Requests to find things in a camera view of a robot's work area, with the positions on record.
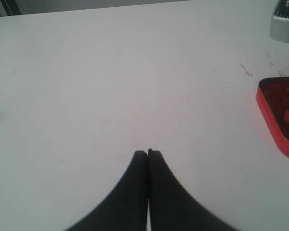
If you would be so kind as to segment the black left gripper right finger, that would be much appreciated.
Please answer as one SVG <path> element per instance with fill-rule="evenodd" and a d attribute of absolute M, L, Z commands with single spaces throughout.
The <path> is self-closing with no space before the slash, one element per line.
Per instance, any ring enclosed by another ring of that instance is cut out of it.
<path fill-rule="evenodd" d="M 148 150 L 149 210 L 153 231 L 230 231 L 179 183 L 160 151 Z"/>

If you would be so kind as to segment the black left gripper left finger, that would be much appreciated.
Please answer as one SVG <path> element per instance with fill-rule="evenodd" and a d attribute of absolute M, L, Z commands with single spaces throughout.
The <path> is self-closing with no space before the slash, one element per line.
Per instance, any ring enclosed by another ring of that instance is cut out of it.
<path fill-rule="evenodd" d="M 145 231 L 148 211 L 147 154 L 136 151 L 109 195 L 70 231 Z"/>

